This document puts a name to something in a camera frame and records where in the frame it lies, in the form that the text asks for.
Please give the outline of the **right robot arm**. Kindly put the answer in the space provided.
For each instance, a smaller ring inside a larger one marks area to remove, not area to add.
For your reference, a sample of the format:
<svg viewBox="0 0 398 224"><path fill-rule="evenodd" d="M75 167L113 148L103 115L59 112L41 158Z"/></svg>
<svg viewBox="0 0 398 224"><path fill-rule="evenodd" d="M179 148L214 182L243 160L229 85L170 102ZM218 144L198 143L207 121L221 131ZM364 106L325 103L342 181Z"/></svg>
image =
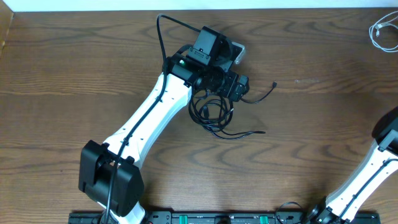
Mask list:
<svg viewBox="0 0 398 224"><path fill-rule="evenodd" d="M304 223L352 223L367 198L397 171L397 108L377 122L371 136L371 147L360 165L308 213Z"/></svg>

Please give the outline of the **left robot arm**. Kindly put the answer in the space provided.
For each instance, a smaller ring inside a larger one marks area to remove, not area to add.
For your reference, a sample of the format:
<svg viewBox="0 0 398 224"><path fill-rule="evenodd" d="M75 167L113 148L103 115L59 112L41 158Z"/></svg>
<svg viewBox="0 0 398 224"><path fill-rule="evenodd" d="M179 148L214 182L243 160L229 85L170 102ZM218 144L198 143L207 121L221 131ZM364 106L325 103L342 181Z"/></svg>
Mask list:
<svg viewBox="0 0 398 224"><path fill-rule="evenodd" d="M211 91L231 101L246 94L248 78L231 71L245 53L243 45L203 27L193 45L165 59L155 87L125 124L101 144L87 142L80 156L78 188L105 208L99 223L143 221L140 169L153 143L194 91Z"/></svg>

